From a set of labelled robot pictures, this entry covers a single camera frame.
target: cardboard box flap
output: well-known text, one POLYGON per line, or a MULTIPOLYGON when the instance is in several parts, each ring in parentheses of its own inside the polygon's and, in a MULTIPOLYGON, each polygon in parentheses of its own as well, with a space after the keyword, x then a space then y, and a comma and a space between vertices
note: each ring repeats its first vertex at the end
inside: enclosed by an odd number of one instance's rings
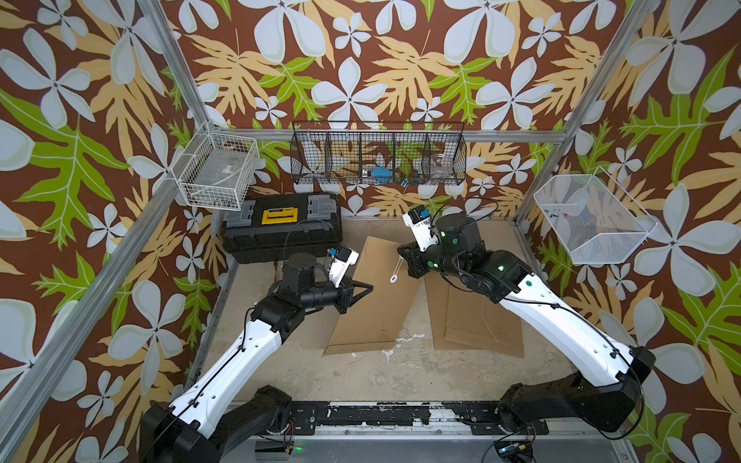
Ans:
POLYGON ((339 317, 324 355, 385 350, 393 346, 422 280, 407 274, 407 263, 399 279, 389 278, 399 261, 400 243, 369 236, 360 253, 353 279, 373 285, 373 292, 339 317))
POLYGON ((450 287, 445 339, 479 349, 525 357, 522 320, 478 293, 450 287))
POLYGON ((451 286, 442 279, 439 273, 429 272, 425 275, 427 306, 430 311, 432 341, 436 350, 471 350, 478 347, 445 339, 445 316, 448 313, 448 291, 451 286))

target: floral wallpaper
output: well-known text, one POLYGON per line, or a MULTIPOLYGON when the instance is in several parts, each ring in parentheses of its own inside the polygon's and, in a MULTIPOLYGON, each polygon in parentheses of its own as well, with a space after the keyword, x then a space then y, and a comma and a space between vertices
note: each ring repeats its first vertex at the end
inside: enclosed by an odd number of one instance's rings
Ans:
POLYGON ((741 456, 739 10, 663 2, 560 162, 561 173, 605 168, 626 206, 637 209, 616 181, 659 221, 625 263, 572 265, 537 209, 520 224, 567 303, 656 356, 630 437, 645 462, 741 456))
MULTIPOLYGON (((1 410, 193 123, 133 0, 1 0, 0 37, 1 410)), ((182 390, 225 276, 211 219, 172 205, 13 461, 135 459, 139 419, 182 390)))
MULTIPOLYGON (((559 130, 617 30, 613 0, 173 0, 162 2, 211 121, 342 129, 559 130)), ((261 143, 251 194, 321 190, 347 216, 415 204, 511 216, 551 144, 468 144, 461 185, 321 186, 290 181, 288 143, 261 143)), ((376 165, 390 163, 382 153, 376 165)), ((312 170, 317 166, 305 166, 312 170)))

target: concrete floor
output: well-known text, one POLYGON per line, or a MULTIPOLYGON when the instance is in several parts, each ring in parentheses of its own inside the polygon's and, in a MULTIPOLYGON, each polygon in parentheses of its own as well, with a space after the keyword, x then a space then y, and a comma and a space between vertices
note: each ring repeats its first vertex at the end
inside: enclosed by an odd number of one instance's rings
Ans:
MULTIPOLYGON (((355 250, 362 249, 367 236, 401 243, 413 240, 400 220, 344 220, 342 229, 343 244, 355 250)), ((479 229, 488 249, 510 250, 522 258, 509 221, 481 221, 479 229)), ((273 262, 239 266, 206 368, 239 335, 245 309, 264 297, 275 278, 273 262)), ((523 359, 484 350, 435 350, 424 282, 393 350, 322 357, 339 317, 332 307, 308 316, 260 366, 236 400, 251 399, 266 384, 294 400, 497 400, 513 383, 537 384, 572 372, 566 357, 524 322, 523 359)))

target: basket divider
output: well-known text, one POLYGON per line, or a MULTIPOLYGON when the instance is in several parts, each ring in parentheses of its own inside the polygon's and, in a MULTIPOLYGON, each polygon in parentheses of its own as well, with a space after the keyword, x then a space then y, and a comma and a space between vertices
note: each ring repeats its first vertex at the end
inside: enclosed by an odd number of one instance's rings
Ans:
POLYGON ((325 137, 325 176, 330 177, 332 175, 332 138, 329 136, 329 132, 327 132, 327 136, 325 137))
POLYGON ((358 132, 358 183, 363 182, 363 132, 358 132))
POLYGON ((391 133, 391 181, 397 183, 399 174, 396 172, 396 133, 391 133))

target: white flower pattern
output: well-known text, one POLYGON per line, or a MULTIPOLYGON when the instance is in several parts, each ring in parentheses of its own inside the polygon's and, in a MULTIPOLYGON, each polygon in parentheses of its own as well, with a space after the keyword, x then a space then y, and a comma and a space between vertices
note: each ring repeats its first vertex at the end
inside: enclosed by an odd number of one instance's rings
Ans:
MULTIPOLYGON (((605 332, 613 339, 629 347, 646 346, 664 325, 664 313, 652 298, 645 298, 636 304, 633 312, 636 339, 628 334, 620 320, 611 313, 600 311, 599 319, 605 332)), ((664 373, 669 379, 690 384, 702 378, 705 372, 705 358, 691 344, 677 342, 649 349, 656 356, 654 368, 664 373)), ((660 413, 666 406, 666 391, 656 371, 651 371, 643 382, 645 403, 654 414, 660 413)))
POLYGON ((257 106, 257 109, 260 109, 260 111, 255 112, 255 119, 258 121, 264 121, 269 116, 270 123, 275 127, 278 119, 286 117, 288 113, 276 109, 276 106, 278 106, 278 99, 275 96, 271 96, 269 100, 270 103, 266 103, 265 100, 259 96, 255 98, 255 105, 257 106))
MULTIPOLYGON (((134 169, 134 172, 136 172, 140 177, 145 179, 154 179, 157 177, 154 185, 152 185, 152 194, 154 194, 157 193, 157 189, 160 185, 165 182, 167 176, 173 173, 173 168, 180 159, 183 148, 177 147, 173 151, 172 160, 168 163, 167 152, 170 150, 170 142, 167 140, 167 134, 159 124, 152 124, 150 140, 152 141, 152 147, 154 148, 154 153, 157 155, 159 163, 156 163, 146 156, 131 156, 128 159, 128 163, 134 169)), ((181 206, 185 204, 185 201, 182 198, 182 193, 180 192, 178 192, 176 200, 181 206)))
POLYGON ((617 181, 623 183, 625 179, 630 175, 628 171, 637 172, 638 169, 643 167, 643 161, 640 159, 631 159, 633 153, 636 152, 636 147, 628 148, 615 148, 615 156, 619 162, 613 162, 608 167, 607 171, 612 175, 617 172, 617 181))
POLYGON ((484 34, 486 54, 492 58, 499 58, 510 53, 514 46, 515 27, 507 16, 495 8, 517 0, 444 1, 449 8, 454 10, 476 8, 453 24, 445 34, 443 50, 448 61, 458 64, 468 57, 473 42, 479 35, 479 27, 484 17, 486 17, 486 34, 484 34))
POLYGON ((348 207, 350 209, 345 207, 341 209, 342 217, 373 217, 380 211, 378 207, 366 207, 361 210, 363 207, 363 198, 358 195, 353 195, 353 197, 348 199, 348 207))
POLYGON ((329 115, 329 125, 333 129, 344 129, 350 120, 350 108, 355 110, 361 121, 372 129, 378 128, 378 115, 370 106, 361 103, 375 103, 386 91, 384 84, 365 87, 355 93, 360 82, 360 66, 354 58, 345 59, 338 70, 342 90, 332 82, 321 81, 311 88, 311 99, 317 104, 342 103, 342 106, 329 115))
POLYGON ((417 99, 417 109, 420 111, 415 111, 414 113, 412 113, 409 119, 412 122, 417 122, 420 119, 424 118, 425 123, 428 123, 432 122, 433 119, 442 117, 442 111, 438 111, 435 109, 438 104, 440 104, 439 96, 433 97, 430 104, 428 104, 427 100, 425 100, 424 98, 417 99))
POLYGON ((363 190, 365 188, 370 188, 371 186, 366 183, 355 183, 352 185, 348 185, 348 191, 357 191, 359 195, 363 194, 363 190))
POLYGON ((344 50, 349 42, 351 43, 355 57, 360 58, 360 42, 367 41, 371 37, 369 33, 358 30, 361 24, 363 24, 363 18, 360 13, 354 13, 350 17, 350 24, 348 24, 348 20, 345 18, 334 19, 332 22, 334 30, 345 34, 334 39, 334 46, 337 47, 337 50, 344 50))
POLYGON ((122 222, 113 224, 113 221, 118 217, 119 211, 116 206, 109 204, 103 209, 103 220, 100 221, 91 213, 87 213, 87 217, 90 220, 90 224, 93 226, 94 231, 87 237, 87 247, 93 247, 105 238, 105 252, 113 254, 118 246, 113 240, 120 238, 126 234, 126 227, 122 222))
POLYGON ((98 19, 123 29, 119 40, 111 51, 111 75, 117 84, 129 84, 136 75, 136 66, 144 80, 158 93, 164 94, 165 84, 159 78, 152 58, 147 54, 142 42, 154 52, 162 54, 162 46, 154 33, 149 18, 142 16, 134 24, 136 3, 131 0, 118 0, 122 14, 116 11, 110 0, 80 0, 98 19))
POLYGON ((494 111, 481 119, 483 130, 498 128, 507 117, 510 107, 514 113, 514 121, 522 129, 527 129, 533 122, 533 110, 525 104, 533 104, 545 98, 556 86, 543 84, 522 92, 533 77, 538 66, 535 59, 530 57, 520 63, 512 72, 510 86, 512 93, 507 90, 502 82, 489 82, 481 87, 476 93, 476 103, 482 106, 496 103, 504 103, 494 111))
POLYGON ((0 172, 18 170, 31 160, 33 146, 36 144, 26 133, 15 125, 0 119, 0 172))
POLYGON ((571 21, 571 26, 568 28, 568 33, 571 35, 578 34, 587 27, 589 19, 592 17, 592 12, 597 9, 597 14, 594 17, 594 28, 597 30, 604 29, 612 22, 612 18, 615 17, 615 11, 617 7, 610 0, 575 0, 578 2, 589 1, 589 5, 584 7, 583 10, 579 11, 574 20, 571 21))
MULTIPOLYGON (((664 203, 664 222, 671 235, 659 223, 649 238, 665 246, 651 247, 636 254, 634 271, 640 275, 653 276, 670 259, 671 279, 677 288, 692 296, 704 296, 715 287, 715 279, 682 248, 691 247, 710 254, 730 253, 741 240, 741 227, 723 220, 711 220, 681 235, 689 206, 687 186, 680 183, 669 193, 664 203)), ((639 220, 648 224, 654 219, 643 216, 639 220)))
MULTIPOLYGON (((741 65, 739 65, 738 76, 741 80, 741 65)), ((741 87, 723 87, 708 98, 705 102, 705 109, 711 113, 717 113, 739 100, 741 100, 741 87)), ((741 130, 741 104, 736 106, 723 124, 723 128, 720 129, 720 139, 726 139, 739 130, 741 130)))
MULTIPOLYGON (((607 102, 605 100, 596 100, 589 106, 587 113, 584 115, 584 120, 582 121, 579 128, 576 129, 576 135, 574 136, 574 150, 576 151, 576 154, 585 156, 589 154, 589 151, 592 149, 592 145, 594 145, 594 138, 589 132, 582 129, 582 127, 584 127, 585 125, 594 124, 595 122, 599 121, 602 118, 602 112, 605 110, 606 103, 607 102)), ((569 120, 570 118, 571 113, 567 114, 564 119, 569 120)))
POLYGON ((628 274, 631 272, 631 265, 624 264, 622 267, 610 264, 612 276, 605 280, 609 287, 615 288, 615 294, 621 301, 625 301, 625 290, 635 293, 638 287, 633 280, 628 280, 628 274))
MULTIPOLYGON (((229 127, 227 124, 227 120, 224 119, 224 116, 219 111, 217 111, 215 107, 205 104, 213 103, 216 100, 216 97, 219 96, 218 84, 215 84, 214 82, 207 82, 205 84, 200 84, 197 88, 198 96, 200 96, 201 101, 204 102, 203 109, 206 111, 206 116, 209 118, 209 120, 211 120, 211 122, 218 125, 219 127, 229 127)), ((192 119, 193 111, 188 110, 185 116, 188 119, 192 119)))
POLYGON ((123 445, 118 445, 121 436, 124 433, 125 420, 121 420, 113 426, 108 439, 105 441, 103 453, 100 453, 100 444, 95 436, 88 436, 80 441, 75 452, 75 461, 77 463, 121 463, 129 451, 123 445))
POLYGON ((51 26, 59 23, 59 34, 62 36, 64 43, 70 48, 75 50, 77 48, 78 36, 85 37, 87 35, 87 24, 85 21, 77 16, 66 16, 65 13, 72 6, 71 0, 40 0, 44 7, 39 8, 39 13, 36 15, 36 21, 45 25, 51 26))
POLYGON ((522 42, 522 49, 529 50, 535 44, 538 44, 536 53, 538 58, 543 56, 545 49, 548 47, 548 42, 556 41, 561 37, 561 33, 553 31, 554 27, 561 21, 561 13, 555 13, 548 18, 548 22, 544 22, 543 18, 533 18, 528 25, 530 31, 538 34, 537 36, 527 37, 522 42))
POLYGON ((510 161, 510 164, 500 164, 496 166, 496 169, 499 172, 506 172, 505 176, 502 177, 501 180, 499 180, 500 185, 507 185, 510 181, 512 181, 512 178, 514 177, 514 182, 517 184, 525 183, 525 181, 528 180, 528 173, 525 172, 528 169, 531 169, 535 165, 535 159, 528 159, 527 161, 523 162, 522 165, 520 165, 520 155, 517 153, 514 155, 512 160, 510 161))
POLYGON ((169 359, 183 350, 180 339, 171 331, 164 329, 164 326, 177 321, 183 314, 185 296, 182 294, 170 296, 160 313, 162 294, 159 286, 149 280, 144 280, 133 288, 131 299, 139 313, 149 322, 150 327, 144 328, 135 324, 122 325, 110 340, 108 354, 116 360, 127 360, 149 343, 147 356, 142 365, 142 379, 139 382, 142 395, 145 396, 159 372, 160 356, 169 359))
POLYGON ((285 57, 285 33, 283 17, 288 18, 293 37, 301 53, 306 56, 324 56, 327 51, 324 34, 316 22, 302 15, 292 7, 307 0, 237 0, 248 8, 256 10, 273 8, 260 18, 255 26, 257 49, 269 61, 283 62, 285 57))
POLYGON ((196 280, 196 267, 203 270, 206 265, 203 262, 201 253, 203 252, 203 243, 199 242, 196 246, 196 250, 193 250, 193 242, 189 237, 183 238, 183 250, 187 254, 186 256, 177 256, 175 259, 175 267, 181 272, 187 269, 187 280, 192 284, 196 280))
POLYGON ((416 8, 406 0, 370 0, 372 2, 388 1, 381 8, 376 16, 376 32, 380 35, 386 34, 391 30, 393 22, 393 10, 396 9, 396 15, 399 17, 399 24, 403 30, 410 30, 416 24, 416 8))
POLYGON ((113 415, 113 400, 111 396, 119 393, 121 387, 124 385, 124 377, 117 377, 110 386, 108 386, 109 383, 110 371, 104 370, 98 378, 98 392, 100 394, 88 394, 77 401, 78 407, 89 408, 85 417, 85 427, 89 427, 99 413, 103 415, 103 418, 113 415))
POLYGON ((586 280, 587 283, 589 283, 589 286, 592 286, 593 289, 597 289, 597 287, 599 287, 599 282, 597 281, 597 276, 594 275, 594 272, 592 271, 592 269, 602 268, 604 266, 605 266, 604 264, 584 264, 582 265, 582 268, 579 269, 579 273, 576 275, 576 283, 580 284, 586 280))
POLYGON ((692 436, 694 453, 687 447, 687 444, 676 437, 667 437, 666 443, 669 444, 669 448, 674 456, 685 463, 715 463, 720 459, 720 445, 718 445, 715 439, 705 433, 692 436))
POLYGON ((628 104, 638 104, 648 89, 653 86, 674 56, 669 67, 668 88, 674 95, 690 93, 700 80, 705 69, 705 52, 696 45, 683 43, 696 39, 724 25, 739 9, 738 1, 707 0, 695 17, 685 27, 685 21, 693 10, 695 0, 673 1, 669 4, 670 37, 643 37, 625 55, 631 66, 649 63, 636 77, 628 104))
POLYGON ((473 193, 474 191, 478 190, 479 196, 484 196, 484 194, 486 194, 486 190, 490 190, 495 186, 496 185, 494 184, 494 180, 491 178, 491 176, 486 176, 484 179, 473 179, 473 187, 469 188, 468 191, 470 193, 473 193))
POLYGON ((90 105, 77 93, 90 86, 90 73, 86 70, 74 68, 68 70, 59 79, 56 78, 56 60, 49 43, 34 29, 23 34, 23 43, 31 56, 46 73, 46 76, 28 64, 23 58, 10 50, 0 50, 0 69, 10 80, 26 90, 49 89, 41 98, 41 114, 49 125, 59 129, 67 125, 67 110, 62 104, 60 96, 80 116, 88 121, 95 121, 90 105))
POLYGON ((219 17, 211 5, 203 0, 182 0, 178 10, 178 19, 185 32, 192 34, 198 29, 193 10, 198 13, 199 18, 209 29, 216 29, 219 26, 219 17))
POLYGON ((189 233, 198 233, 201 231, 201 222, 203 221, 203 212, 198 212, 197 206, 191 206, 190 210, 186 209, 183 210, 183 214, 185 214, 185 218, 187 219, 187 224, 185 225, 185 228, 187 228, 187 231, 189 233))
MULTIPOLYGON (((20 379, 28 372, 37 358, 54 337, 64 320, 74 311, 77 301, 64 304, 57 313, 47 332, 44 344, 37 353, 33 352, 33 338, 36 335, 36 308, 30 302, 18 299, 0 299, 0 313, 3 322, 0 324, 0 354, 21 363, 17 367, 0 370, 0 392, 16 378, 20 379)), ((79 360, 72 360, 70 367, 52 392, 52 399, 60 402, 70 400, 85 390, 87 370, 79 360)), ((11 396, 18 382, 0 399, 3 402, 11 396)))

